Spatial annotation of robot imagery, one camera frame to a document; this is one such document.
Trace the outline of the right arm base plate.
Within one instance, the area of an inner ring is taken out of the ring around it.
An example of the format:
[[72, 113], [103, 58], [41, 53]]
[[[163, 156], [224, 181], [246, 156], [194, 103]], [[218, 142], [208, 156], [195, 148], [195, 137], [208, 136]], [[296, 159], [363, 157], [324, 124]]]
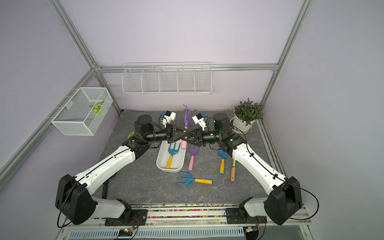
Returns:
[[227, 219], [227, 224], [265, 224], [267, 218], [263, 216], [251, 217], [244, 209], [227, 208], [224, 211], [224, 216]]

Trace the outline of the teal rake yellow handle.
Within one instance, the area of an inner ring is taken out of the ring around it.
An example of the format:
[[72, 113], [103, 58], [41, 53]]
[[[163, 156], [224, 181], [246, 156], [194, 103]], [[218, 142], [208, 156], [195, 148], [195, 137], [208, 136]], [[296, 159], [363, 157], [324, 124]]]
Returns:
[[180, 151], [181, 145], [182, 145], [182, 143], [178, 143], [178, 144], [173, 143], [173, 144], [169, 145], [168, 152], [170, 154], [170, 157], [169, 157], [169, 160], [167, 162], [166, 169], [171, 168], [173, 157], [174, 157], [174, 155], [176, 155]]
[[221, 157], [220, 176], [223, 176], [225, 173], [225, 159], [229, 157], [229, 154], [222, 150], [218, 150], [218, 154]]

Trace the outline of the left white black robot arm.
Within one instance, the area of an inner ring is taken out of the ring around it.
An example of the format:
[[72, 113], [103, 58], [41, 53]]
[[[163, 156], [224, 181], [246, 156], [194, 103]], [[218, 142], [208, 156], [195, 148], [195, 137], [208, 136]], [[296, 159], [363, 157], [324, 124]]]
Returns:
[[97, 218], [115, 226], [130, 224], [133, 216], [128, 203], [94, 198], [93, 194], [119, 170], [139, 159], [152, 143], [174, 143], [185, 140], [188, 134], [189, 130], [177, 125], [160, 126], [149, 115], [138, 117], [134, 132], [112, 154], [75, 176], [65, 175], [60, 179], [55, 202], [59, 215], [74, 225]]

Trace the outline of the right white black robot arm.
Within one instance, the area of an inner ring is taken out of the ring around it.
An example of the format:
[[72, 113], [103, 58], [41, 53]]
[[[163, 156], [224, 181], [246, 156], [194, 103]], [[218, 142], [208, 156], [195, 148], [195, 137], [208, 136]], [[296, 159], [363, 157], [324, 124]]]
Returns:
[[262, 211], [255, 206], [255, 199], [244, 202], [247, 214], [252, 217], [266, 215], [281, 226], [303, 206], [299, 181], [294, 177], [285, 177], [260, 158], [247, 140], [233, 131], [230, 119], [225, 113], [215, 114], [213, 119], [213, 130], [209, 131], [203, 127], [182, 130], [173, 127], [173, 137], [199, 147], [217, 143], [222, 151], [252, 174], [268, 195], [262, 202]]

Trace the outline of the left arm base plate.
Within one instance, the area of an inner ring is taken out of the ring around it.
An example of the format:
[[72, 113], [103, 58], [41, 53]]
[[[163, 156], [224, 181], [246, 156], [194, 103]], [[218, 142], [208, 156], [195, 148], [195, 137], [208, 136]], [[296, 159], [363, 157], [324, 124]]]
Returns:
[[118, 219], [107, 218], [105, 226], [144, 226], [147, 221], [148, 210], [133, 209], [125, 211]]

